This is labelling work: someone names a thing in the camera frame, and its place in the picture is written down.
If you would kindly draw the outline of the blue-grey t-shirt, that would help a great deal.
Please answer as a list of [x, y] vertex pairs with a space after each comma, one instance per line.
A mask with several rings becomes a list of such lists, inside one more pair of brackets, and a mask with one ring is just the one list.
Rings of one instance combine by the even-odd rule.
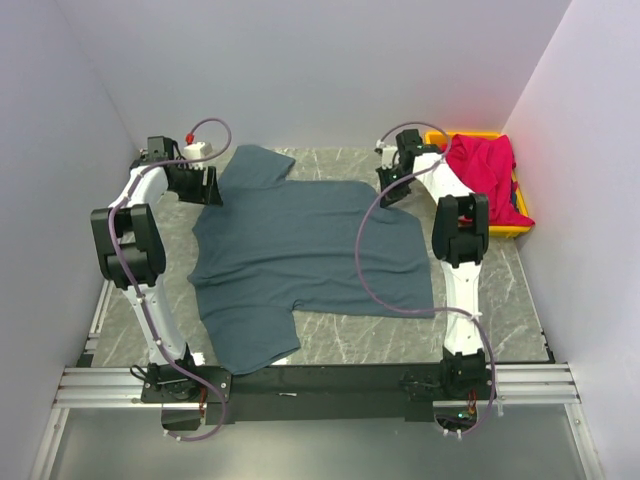
[[289, 178], [291, 157], [236, 149], [223, 205], [194, 226], [189, 280], [218, 362], [248, 374], [296, 351], [295, 311], [411, 318], [434, 305], [422, 225], [361, 181]]

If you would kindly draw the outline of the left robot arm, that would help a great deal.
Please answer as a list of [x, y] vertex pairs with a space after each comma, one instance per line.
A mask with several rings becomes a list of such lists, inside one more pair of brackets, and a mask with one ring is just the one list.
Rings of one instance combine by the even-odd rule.
[[209, 164], [220, 155], [192, 133], [184, 149], [171, 138], [150, 137], [122, 192], [90, 219], [101, 273], [124, 293], [147, 342], [148, 367], [134, 366], [130, 372], [147, 388], [179, 402], [211, 384], [198, 372], [168, 305], [167, 258], [154, 209], [167, 192], [182, 202], [221, 206], [216, 168]]

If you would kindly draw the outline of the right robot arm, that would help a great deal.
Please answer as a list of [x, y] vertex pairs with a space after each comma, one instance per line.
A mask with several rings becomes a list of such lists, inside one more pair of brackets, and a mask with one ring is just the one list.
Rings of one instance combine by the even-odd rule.
[[420, 183], [436, 203], [431, 245], [445, 279], [447, 324], [438, 379], [425, 388], [452, 399], [478, 391], [490, 380], [485, 342], [479, 327], [479, 277], [489, 246], [489, 201], [473, 192], [446, 161], [446, 146], [427, 144], [418, 128], [426, 122], [404, 122], [376, 142], [379, 204], [404, 199], [412, 182]]

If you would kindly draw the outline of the yellow plastic bin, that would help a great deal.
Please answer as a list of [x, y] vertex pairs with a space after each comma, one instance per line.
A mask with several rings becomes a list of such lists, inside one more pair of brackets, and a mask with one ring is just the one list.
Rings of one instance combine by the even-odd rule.
[[489, 234], [515, 238], [535, 225], [516, 177], [511, 141], [499, 132], [452, 132], [446, 163], [424, 177], [437, 194], [489, 200]]

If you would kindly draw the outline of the red t-shirt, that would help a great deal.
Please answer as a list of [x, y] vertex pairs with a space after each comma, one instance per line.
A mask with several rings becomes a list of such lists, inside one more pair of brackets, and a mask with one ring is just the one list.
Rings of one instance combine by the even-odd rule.
[[455, 134], [446, 155], [450, 168], [469, 189], [489, 202], [491, 226], [532, 227], [533, 219], [511, 204], [511, 171], [516, 167], [509, 138], [495, 139]]

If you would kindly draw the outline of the black base beam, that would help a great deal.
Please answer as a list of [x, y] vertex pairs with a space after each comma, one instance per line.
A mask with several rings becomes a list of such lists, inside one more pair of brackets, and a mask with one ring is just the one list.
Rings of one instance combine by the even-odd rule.
[[438, 379], [440, 363], [272, 366], [248, 375], [221, 367], [198, 368], [211, 384], [186, 397], [156, 392], [144, 383], [143, 405], [190, 407], [212, 425], [249, 421], [400, 418], [431, 422], [437, 403], [465, 404], [492, 397], [492, 378], [464, 398], [425, 388]]

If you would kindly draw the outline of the aluminium rail frame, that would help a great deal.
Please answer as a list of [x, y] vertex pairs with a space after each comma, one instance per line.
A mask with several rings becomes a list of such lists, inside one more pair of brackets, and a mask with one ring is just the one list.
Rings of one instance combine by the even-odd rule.
[[124, 368], [69, 368], [32, 475], [36, 479], [600, 479], [570, 368], [491, 367], [478, 417], [443, 428], [466, 401], [436, 392], [435, 363], [277, 364], [234, 377], [219, 368], [217, 433], [164, 437], [169, 405], [142, 401]]

